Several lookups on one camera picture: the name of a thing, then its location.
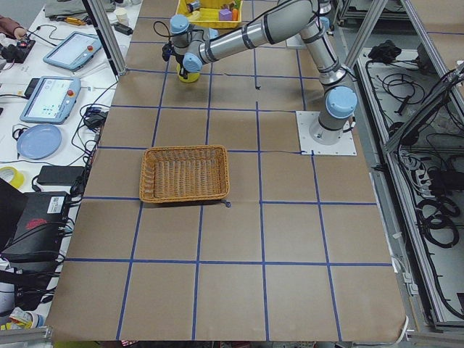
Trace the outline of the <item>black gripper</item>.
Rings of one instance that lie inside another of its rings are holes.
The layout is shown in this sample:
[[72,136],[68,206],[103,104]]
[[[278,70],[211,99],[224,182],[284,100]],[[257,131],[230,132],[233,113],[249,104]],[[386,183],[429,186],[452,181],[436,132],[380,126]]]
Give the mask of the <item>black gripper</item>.
[[185,54],[183,56],[178,55],[175,58],[178,63],[178,74],[182,76],[184,80],[187,80],[191,73],[191,58],[192,56],[190,54]]

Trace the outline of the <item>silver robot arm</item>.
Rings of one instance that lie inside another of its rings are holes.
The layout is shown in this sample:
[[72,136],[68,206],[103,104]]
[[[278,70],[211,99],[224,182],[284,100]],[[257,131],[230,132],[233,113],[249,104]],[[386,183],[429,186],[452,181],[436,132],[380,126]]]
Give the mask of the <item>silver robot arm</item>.
[[209,63],[299,36],[319,72],[325,97],[324,108],[309,133],[319,144],[333,145],[354,114],[357,94],[346,85],[350,69],[341,63],[321,20],[330,8],[329,1],[279,1],[251,22],[222,35],[190,23],[183,14],[176,14],[170,19],[162,58],[168,61],[174,57],[180,66],[180,76],[187,78],[192,73],[200,73]]

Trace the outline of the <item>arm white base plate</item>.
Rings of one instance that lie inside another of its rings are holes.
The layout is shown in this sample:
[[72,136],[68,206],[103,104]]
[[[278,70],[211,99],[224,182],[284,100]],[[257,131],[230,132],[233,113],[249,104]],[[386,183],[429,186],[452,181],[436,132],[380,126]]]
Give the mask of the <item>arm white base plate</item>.
[[350,123],[340,130],[326,130],[319,123],[319,112],[296,111],[300,152],[316,156],[356,156]]
[[295,36],[292,36],[291,38],[286,39],[286,48],[302,50],[302,49],[306,49],[306,45],[301,39],[300,35],[296,34]]

